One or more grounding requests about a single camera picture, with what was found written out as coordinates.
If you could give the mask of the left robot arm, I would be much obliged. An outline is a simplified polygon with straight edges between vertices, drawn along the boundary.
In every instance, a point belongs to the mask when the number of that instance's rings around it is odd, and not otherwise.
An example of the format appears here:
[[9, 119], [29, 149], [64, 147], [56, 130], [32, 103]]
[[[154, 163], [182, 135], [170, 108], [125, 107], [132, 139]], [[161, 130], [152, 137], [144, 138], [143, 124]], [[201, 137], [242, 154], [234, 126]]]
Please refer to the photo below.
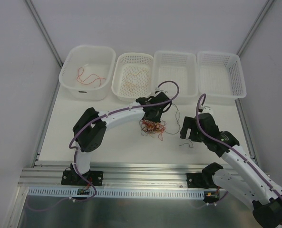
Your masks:
[[73, 139], [69, 148], [75, 150], [72, 180], [78, 185], [88, 181], [91, 153], [103, 142], [106, 131], [130, 121], [149, 120], [159, 123], [173, 98], [159, 92], [149, 98], [140, 97], [129, 105], [113, 111], [99, 112], [88, 108], [73, 127]]

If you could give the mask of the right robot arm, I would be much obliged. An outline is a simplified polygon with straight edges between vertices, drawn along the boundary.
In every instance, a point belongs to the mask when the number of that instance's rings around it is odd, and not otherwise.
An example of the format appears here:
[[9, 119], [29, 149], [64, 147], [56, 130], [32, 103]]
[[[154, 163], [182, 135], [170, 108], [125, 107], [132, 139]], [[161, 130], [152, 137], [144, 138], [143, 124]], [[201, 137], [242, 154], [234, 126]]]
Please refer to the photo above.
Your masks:
[[263, 228], [282, 226], [282, 187], [253, 162], [230, 132], [219, 130], [210, 113], [186, 116], [180, 137], [204, 143], [239, 175], [236, 178], [222, 165], [213, 162], [200, 174], [191, 174], [187, 178], [193, 186], [223, 188], [250, 208]]

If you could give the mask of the red orange wire ball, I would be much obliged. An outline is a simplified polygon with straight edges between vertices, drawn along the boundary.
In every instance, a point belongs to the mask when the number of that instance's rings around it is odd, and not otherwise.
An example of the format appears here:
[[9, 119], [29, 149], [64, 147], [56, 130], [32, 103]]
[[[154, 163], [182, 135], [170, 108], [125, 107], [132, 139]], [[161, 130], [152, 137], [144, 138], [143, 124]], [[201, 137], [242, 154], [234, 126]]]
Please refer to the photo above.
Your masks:
[[157, 135], [157, 138], [160, 141], [163, 141], [163, 133], [166, 130], [166, 122], [161, 121], [161, 122], [152, 122], [149, 120], [141, 120], [139, 121], [139, 126], [141, 128], [141, 135], [146, 137], [150, 136], [153, 138], [153, 135]]

